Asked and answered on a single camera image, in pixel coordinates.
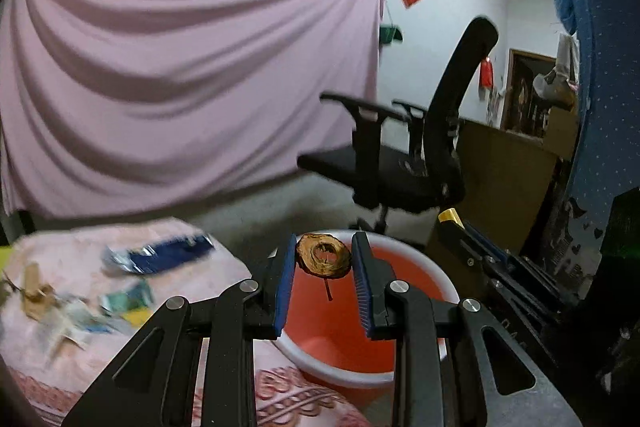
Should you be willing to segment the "pink hanging bed sheet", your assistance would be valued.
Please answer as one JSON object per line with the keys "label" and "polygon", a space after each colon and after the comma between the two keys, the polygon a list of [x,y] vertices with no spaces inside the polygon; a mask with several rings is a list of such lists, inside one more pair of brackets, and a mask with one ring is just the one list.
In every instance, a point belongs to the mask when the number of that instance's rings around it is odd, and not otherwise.
{"label": "pink hanging bed sheet", "polygon": [[346,144],[324,91],[373,98],[382,0],[4,0],[7,212],[196,202]]}

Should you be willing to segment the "brown wooden cabinet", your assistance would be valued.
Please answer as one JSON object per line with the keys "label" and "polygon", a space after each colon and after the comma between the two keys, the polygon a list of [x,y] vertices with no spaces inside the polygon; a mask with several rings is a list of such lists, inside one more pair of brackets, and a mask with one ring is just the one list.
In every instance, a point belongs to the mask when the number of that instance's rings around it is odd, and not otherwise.
{"label": "brown wooden cabinet", "polygon": [[577,135],[577,117],[557,108],[541,139],[462,120],[457,152],[465,198],[458,215],[492,243],[520,253],[564,190]]}

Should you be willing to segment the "blue dotted hanging cloth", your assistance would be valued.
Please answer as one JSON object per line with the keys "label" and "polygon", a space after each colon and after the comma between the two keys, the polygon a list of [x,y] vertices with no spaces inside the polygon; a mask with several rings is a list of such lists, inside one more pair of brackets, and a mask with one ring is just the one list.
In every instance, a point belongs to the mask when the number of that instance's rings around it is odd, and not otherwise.
{"label": "blue dotted hanging cloth", "polygon": [[602,261],[614,199],[639,185],[639,0],[555,0],[579,50],[578,121],[556,274],[585,298]]}

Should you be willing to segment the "pink floral tablecloth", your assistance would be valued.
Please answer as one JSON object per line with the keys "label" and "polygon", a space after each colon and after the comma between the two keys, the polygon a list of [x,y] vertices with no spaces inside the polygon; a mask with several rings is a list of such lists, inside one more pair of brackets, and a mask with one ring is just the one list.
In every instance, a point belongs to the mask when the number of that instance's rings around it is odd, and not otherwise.
{"label": "pink floral tablecloth", "polygon": [[[130,287],[130,275],[110,277],[103,270],[106,248],[129,249],[198,229],[176,218],[141,225],[103,225],[66,232],[39,232],[12,246],[6,274],[22,283],[24,269],[37,263],[40,279],[61,294],[85,298],[91,308],[99,298]],[[154,303],[183,295],[190,301],[220,295],[250,276],[250,269],[219,241],[211,253],[152,277]],[[90,333],[80,345],[63,340],[48,353],[36,321],[26,317],[20,297],[1,308],[1,356],[11,376],[42,419],[51,426],[62,419],[102,369],[124,347],[130,334]],[[298,367],[270,341],[254,344],[257,419],[262,426],[365,426],[368,420],[339,392],[307,381]]]}

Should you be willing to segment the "black office chair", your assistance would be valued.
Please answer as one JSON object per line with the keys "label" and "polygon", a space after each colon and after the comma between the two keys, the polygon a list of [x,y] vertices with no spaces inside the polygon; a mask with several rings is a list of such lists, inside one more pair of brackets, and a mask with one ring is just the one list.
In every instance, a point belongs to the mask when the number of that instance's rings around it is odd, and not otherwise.
{"label": "black office chair", "polygon": [[322,102],[347,110],[355,127],[352,143],[300,154],[297,167],[352,189],[354,203],[378,210],[369,225],[349,228],[385,234],[387,213],[420,215],[458,205],[465,195],[456,141],[459,110],[480,63],[499,40],[487,17],[473,18],[452,52],[429,106],[395,100],[390,106],[324,91]]}

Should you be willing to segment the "green and yellow wrapper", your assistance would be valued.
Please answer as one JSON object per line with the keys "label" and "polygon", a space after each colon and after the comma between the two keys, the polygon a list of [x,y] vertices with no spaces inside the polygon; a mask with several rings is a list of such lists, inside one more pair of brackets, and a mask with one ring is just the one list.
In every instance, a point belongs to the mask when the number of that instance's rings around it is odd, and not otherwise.
{"label": "green and yellow wrapper", "polygon": [[99,298],[101,312],[108,317],[118,317],[137,329],[152,315],[154,297],[146,280],[137,281],[124,291],[114,291]]}

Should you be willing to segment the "blue foil snack wrapper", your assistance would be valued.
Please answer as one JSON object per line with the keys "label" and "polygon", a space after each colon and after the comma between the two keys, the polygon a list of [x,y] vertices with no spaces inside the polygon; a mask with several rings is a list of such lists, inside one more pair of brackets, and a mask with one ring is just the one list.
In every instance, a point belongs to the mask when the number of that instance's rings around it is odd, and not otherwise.
{"label": "blue foil snack wrapper", "polygon": [[106,247],[101,259],[107,272],[145,277],[179,268],[209,255],[214,249],[210,236],[187,235],[137,248]]}

